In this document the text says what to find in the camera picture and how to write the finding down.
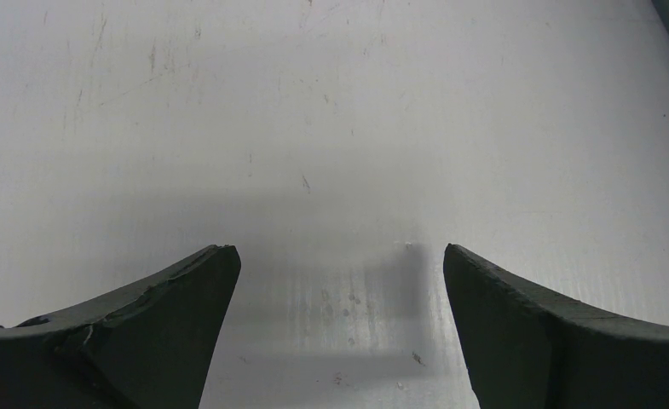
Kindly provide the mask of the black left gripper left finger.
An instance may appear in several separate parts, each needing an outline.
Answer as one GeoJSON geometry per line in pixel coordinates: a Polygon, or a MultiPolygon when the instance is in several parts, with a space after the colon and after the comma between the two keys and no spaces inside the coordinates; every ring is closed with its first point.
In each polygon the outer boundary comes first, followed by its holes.
{"type": "Polygon", "coordinates": [[[231,245],[0,326],[0,408],[196,408],[241,269],[231,245]]]}

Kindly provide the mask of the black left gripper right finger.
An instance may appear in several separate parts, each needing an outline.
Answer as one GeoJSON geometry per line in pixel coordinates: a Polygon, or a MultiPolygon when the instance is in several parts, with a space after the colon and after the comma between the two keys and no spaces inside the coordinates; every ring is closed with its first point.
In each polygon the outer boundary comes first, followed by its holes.
{"type": "Polygon", "coordinates": [[[669,408],[669,326],[596,308],[448,245],[443,276],[483,408],[669,408]]]}

